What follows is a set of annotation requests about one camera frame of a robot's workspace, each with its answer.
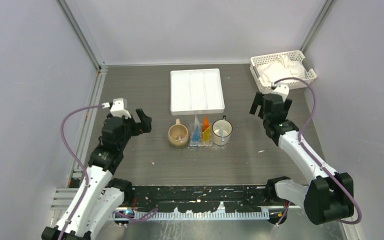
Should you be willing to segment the tan ceramic mug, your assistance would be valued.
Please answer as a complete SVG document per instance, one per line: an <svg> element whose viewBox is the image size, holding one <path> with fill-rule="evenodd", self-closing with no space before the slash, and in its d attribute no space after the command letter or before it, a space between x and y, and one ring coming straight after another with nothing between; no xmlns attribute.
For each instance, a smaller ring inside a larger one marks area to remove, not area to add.
<svg viewBox="0 0 384 240"><path fill-rule="evenodd" d="M182 135L184 137L184 143L180 144L178 141L178 135ZM167 139L169 143L177 149L181 149L186 147L189 144L190 133L187 127L181 124L179 118L175 120L175 124L172 125L167 132Z"/></svg>

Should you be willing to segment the white ribbed mug black rim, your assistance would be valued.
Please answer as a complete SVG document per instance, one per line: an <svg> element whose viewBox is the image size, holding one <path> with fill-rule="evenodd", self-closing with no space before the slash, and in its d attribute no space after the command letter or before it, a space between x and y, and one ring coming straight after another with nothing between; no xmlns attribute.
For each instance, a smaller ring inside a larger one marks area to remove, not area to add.
<svg viewBox="0 0 384 240"><path fill-rule="evenodd" d="M213 143L218 146L226 145L230 140L232 132L233 126L227 120L227 116L224 115L212 124Z"/></svg>

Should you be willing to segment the white toothpaste tube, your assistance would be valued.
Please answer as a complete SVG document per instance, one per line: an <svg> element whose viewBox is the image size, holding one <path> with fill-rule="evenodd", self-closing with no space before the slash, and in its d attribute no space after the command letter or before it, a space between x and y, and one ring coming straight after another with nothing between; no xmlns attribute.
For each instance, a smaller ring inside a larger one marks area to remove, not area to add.
<svg viewBox="0 0 384 240"><path fill-rule="evenodd" d="M194 124L193 124L193 131L194 132L200 132L200 121L197 115L194 117Z"/></svg>

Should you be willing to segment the blue toothpaste tube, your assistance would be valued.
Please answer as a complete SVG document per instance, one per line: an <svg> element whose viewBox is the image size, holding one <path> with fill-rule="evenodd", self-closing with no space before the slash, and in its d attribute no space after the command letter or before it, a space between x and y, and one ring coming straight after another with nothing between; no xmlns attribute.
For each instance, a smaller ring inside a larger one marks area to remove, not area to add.
<svg viewBox="0 0 384 240"><path fill-rule="evenodd" d="M195 126L192 133L192 144L194 146L199 145L200 143L200 134L201 134L201 126Z"/></svg>

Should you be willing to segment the white plastic bin tray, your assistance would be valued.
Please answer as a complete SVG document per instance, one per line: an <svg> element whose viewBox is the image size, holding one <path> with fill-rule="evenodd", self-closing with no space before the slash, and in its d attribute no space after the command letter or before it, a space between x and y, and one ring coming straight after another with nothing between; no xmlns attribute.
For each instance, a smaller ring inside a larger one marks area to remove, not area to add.
<svg viewBox="0 0 384 240"><path fill-rule="evenodd" d="M221 114L224 110L218 68L170 72L170 112L173 116Z"/></svg>

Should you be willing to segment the clear rectangular holder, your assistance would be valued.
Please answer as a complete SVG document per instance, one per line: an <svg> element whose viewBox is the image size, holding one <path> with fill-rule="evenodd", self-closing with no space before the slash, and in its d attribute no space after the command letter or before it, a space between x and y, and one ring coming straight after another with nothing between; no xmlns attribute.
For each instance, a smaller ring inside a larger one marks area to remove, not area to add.
<svg viewBox="0 0 384 240"><path fill-rule="evenodd" d="M213 142L213 132L212 132L211 127L210 127L210 130L211 130L210 141L209 142L203 142L203 140L202 140L202 131L201 131L200 132L200 143L199 143L199 145L193 145L192 144L192 136L193 136L193 131L194 131L194 124L193 123L189 124L188 130L189 130L189 146L190 147L209 148L209 147L212 147L214 145L214 142Z"/></svg>

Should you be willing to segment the orange toothpaste tube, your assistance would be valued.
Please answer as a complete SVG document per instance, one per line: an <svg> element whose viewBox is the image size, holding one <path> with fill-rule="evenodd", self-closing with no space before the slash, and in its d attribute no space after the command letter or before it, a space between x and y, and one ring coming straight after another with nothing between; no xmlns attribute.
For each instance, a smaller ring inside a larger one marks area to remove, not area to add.
<svg viewBox="0 0 384 240"><path fill-rule="evenodd" d="M205 116L203 119L201 131L204 133L209 127L210 127L210 123L209 123L208 117Z"/></svg>

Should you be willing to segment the yellow toothpaste tube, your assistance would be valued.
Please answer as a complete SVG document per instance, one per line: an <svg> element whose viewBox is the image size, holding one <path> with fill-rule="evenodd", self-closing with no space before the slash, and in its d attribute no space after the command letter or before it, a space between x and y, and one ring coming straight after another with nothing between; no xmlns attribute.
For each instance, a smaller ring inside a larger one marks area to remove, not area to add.
<svg viewBox="0 0 384 240"><path fill-rule="evenodd" d="M204 143L209 143L211 137L211 127L207 126L205 129L202 130L202 141Z"/></svg>

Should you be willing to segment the clear oval glass tray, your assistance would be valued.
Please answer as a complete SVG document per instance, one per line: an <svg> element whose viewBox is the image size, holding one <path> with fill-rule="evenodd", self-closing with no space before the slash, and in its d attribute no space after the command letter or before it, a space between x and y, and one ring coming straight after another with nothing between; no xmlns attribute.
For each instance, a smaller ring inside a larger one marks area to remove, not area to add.
<svg viewBox="0 0 384 240"><path fill-rule="evenodd" d="M175 148L175 149L178 149L178 150L180 150L180 149L187 149L187 150L197 150L198 151L198 150L221 150L221 149L225 149L227 146L228 146L228 144L223 145L223 146L219 146L219 145L214 144L211 147L190 147L189 144L188 144L186 147L183 147L183 148L175 148L173 146L172 147Z"/></svg>

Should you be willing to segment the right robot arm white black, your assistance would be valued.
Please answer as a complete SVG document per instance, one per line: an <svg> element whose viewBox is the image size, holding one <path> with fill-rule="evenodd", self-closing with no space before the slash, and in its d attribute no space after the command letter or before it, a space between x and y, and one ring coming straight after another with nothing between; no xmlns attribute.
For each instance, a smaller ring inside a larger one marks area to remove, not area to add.
<svg viewBox="0 0 384 240"><path fill-rule="evenodd" d="M266 135L287 153L308 182L302 185L287 176L269 179L265 186L267 202L293 203L304 210L314 225L352 217L357 210L352 177L336 171L306 146L300 129L287 119L291 104L291 99L279 94L257 92L249 111L263 120Z"/></svg>

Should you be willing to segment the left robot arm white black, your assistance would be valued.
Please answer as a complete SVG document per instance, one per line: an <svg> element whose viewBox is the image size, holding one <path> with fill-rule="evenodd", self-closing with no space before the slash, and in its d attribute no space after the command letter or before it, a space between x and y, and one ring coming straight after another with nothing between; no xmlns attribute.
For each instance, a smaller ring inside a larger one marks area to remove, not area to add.
<svg viewBox="0 0 384 240"><path fill-rule="evenodd" d="M152 130L152 118L141 108L135 111L139 122L124 112L107 115L76 195L55 226L43 230L43 240L95 240L114 210L133 202L131 182L113 175L131 137Z"/></svg>

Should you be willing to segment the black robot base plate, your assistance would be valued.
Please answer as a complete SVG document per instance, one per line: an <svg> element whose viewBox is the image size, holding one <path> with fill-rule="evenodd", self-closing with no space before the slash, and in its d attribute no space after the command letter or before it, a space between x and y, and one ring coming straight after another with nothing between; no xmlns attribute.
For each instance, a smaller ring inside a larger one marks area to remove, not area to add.
<svg viewBox="0 0 384 240"><path fill-rule="evenodd" d="M118 224L145 221L267 220L284 222L286 200L265 185L138 185L111 218Z"/></svg>

